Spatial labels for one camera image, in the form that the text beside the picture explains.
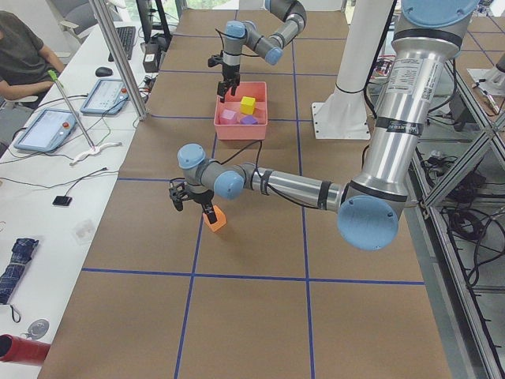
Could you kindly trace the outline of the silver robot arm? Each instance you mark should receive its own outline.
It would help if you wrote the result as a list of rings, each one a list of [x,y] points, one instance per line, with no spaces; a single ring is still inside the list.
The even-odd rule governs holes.
[[[283,51],[307,25],[305,7],[299,1],[266,1],[264,8],[282,24],[270,35],[259,32],[253,21],[228,21],[225,30],[218,32],[222,49],[208,59],[208,67],[220,66],[222,80],[217,85],[220,102],[226,95],[235,95],[241,82],[241,58],[243,49],[251,50],[253,57],[262,58],[267,64],[276,65]]]
[[[306,178],[243,163],[228,167],[198,144],[178,151],[184,179],[171,185],[177,210],[185,201],[201,206],[210,223],[219,217],[212,198],[243,190],[276,194],[306,208],[332,211],[340,235],[361,250],[380,250],[398,233],[408,194],[405,178],[444,64],[455,58],[477,8],[475,1],[359,1],[354,9],[334,92],[316,103],[313,122],[327,139],[355,138],[366,128],[365,88],[376,52],[395,9],[401,14],[391,45],[395,51],[387,85],[361,172],[348,184]]]

